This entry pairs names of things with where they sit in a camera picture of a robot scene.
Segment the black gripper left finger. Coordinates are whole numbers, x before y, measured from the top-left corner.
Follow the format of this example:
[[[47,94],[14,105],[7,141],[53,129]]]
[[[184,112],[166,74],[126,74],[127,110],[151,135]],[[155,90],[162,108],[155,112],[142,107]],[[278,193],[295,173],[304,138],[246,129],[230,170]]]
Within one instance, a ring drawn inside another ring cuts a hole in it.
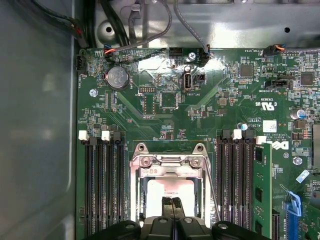
[[[161,200],[162,215],[145,219],[143,226],[124,220],[87,237],[87,240],[171,240],[174,228],[174,201]]]

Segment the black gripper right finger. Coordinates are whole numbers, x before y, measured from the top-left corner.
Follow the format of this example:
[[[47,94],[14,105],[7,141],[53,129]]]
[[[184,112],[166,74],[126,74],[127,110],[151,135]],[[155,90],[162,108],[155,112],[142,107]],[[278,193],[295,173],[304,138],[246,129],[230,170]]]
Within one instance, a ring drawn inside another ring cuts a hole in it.
[[[207,227],[201,219],[186,216],[182,201],[173,198],[173,220],[179,240],[266,240],[267,237],[228,221]]]

